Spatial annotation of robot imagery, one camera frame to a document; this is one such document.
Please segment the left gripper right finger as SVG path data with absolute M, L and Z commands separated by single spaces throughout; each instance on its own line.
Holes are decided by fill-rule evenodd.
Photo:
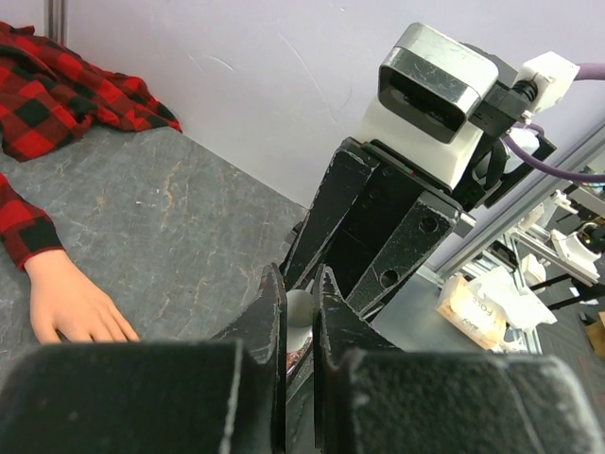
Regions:
M 314 425 L 323 453 L 385 453 L 399 350 L 344 300 L 333 270 L 314 282 Z

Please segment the glitter nail polish bottle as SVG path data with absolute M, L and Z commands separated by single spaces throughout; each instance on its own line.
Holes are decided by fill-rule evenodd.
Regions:
M 306 338 L 302 347 L 292 353 L 286 354 L 286 377 L 290 378 L 295 371 L 302 364 L 304 359 L 308 356 L 312 350 L 311 345 L 313 343 L 313 337 L 309 336 Z

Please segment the mannequin hand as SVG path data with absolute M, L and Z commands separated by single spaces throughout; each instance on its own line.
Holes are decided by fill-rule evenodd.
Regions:
M 56 250 L 25 262 L 30 280 L 30 321 L 41 343 L 138 341 L 113 300 Z

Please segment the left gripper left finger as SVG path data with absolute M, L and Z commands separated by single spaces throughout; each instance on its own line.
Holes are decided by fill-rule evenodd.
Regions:
M 256 296 L 215 341 L 235 343 L 221 453 L 284 453 L 286 296 L 276 264 L 264 267 Z

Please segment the red plaid shirt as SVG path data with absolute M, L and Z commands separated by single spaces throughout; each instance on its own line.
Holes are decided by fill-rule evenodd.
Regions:
M 1 150 L 26 162 L 93 125 L 139 132 L 180 122 L 135 76 L 104 70 L 33 26 L 1 25 Z

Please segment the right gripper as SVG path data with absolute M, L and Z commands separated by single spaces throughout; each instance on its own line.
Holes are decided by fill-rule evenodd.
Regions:
M 340 147 L 282 266 L 285 286 L 304 281 L 343 221 L 325 263 L 340 284 L 355 284 L 347 303 L 366 315 L 390 302 L 462 213 L 450 191 L 380 141 Z

